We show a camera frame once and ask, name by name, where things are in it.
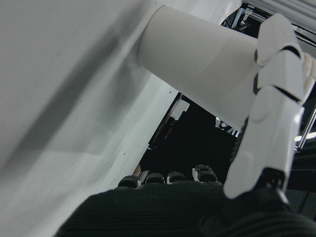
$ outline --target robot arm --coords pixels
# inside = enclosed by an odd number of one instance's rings
[[[224,191],[284,190],[302,104],[313,86],[290,22],[276,14],[258,40],[169,7],[150,20],[139,63],[209,112],[245,131]]]

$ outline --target white panel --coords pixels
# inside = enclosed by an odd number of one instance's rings
[[[135,60],[159,6],[1,1],[1,236],[52,236],[133,171],[177,93]]]

